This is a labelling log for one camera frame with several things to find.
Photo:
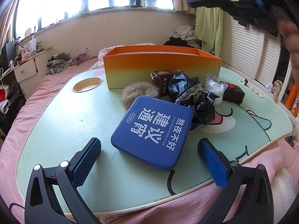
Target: pink blanket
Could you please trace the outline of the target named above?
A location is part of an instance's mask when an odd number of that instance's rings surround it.
[[[25,206],[16,184],[16,167],[22,147],[35,122],[63,85],[71,77],[87,71],[97,60],[98,58],[93,58],[79,66],[69,67],[59,74],[45,76],[20,110],[0,151],[0,194],[7,206],[11,203]],[[12,213],[24,223],[22,208],[13,206]]]
[[[24,206],[16,184],[16,166],[21,149],[35,122],[59,89],[74,75],[88,70],[96,61],[97,58],[94,58],[79,66],[69,67],[59,74],[44,77],[21,109],[0,151],[0,194],[8,206],[11,203]],[[260,163],[266,166],[269,178],[272,180],[275,172],[282,168],[282,149],[277,146],[265,151],[246,165],[256,167]],[[220,191],[221,189],[212,183],[176,200],[119,220],[119,223],[198,223]],[[238,203],[234,204],[227,218],[233,216],[237,205]],[[22,208],[14,206],[12,213],[21,223],[24,223]],[[100,218],[100,220],[102,223],[111,223],[117,218],[119,217]]]

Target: blue box lid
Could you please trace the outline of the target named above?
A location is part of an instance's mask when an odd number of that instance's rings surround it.
[[[114,131],[117,149],[161,170],[176,165],[188,135],[192,110],[181,105],[139,96]]]

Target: closet door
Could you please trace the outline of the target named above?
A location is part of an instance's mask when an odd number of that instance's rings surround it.
[[[252,26],[245,28],[228,13],[223,13],[223,35],[220,57],[226,64],[250,77],[255,77],[260,30]]]
[[[277,38],[265,32],[265,44],[256,80],[263,85],[272,83],[280,56],[280,34]]]

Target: metal bolt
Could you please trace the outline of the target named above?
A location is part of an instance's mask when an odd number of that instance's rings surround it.
[[[40,165],[39,164],[35,165],[33,169],[34,170],[39,170],[40,169]]]
[[[60,163],[60,167],[66,167],[68,165],[68,161],[62,161]]]
[[[265,170],[265,166],[263,164],[259,164],[259,169],[260,170]]]
[[[239,166],[239,163],[237,162],[237,161],[231,161],[231,165],[233,166],[233,167],[237,167],[237,166]]]

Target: human hand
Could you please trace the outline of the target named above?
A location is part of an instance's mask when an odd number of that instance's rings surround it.
[[[288,20],[278,22],[278,30],[285,39],[285,45],[291,53],[292,73],[296,84],[299,86],[299,30]]]

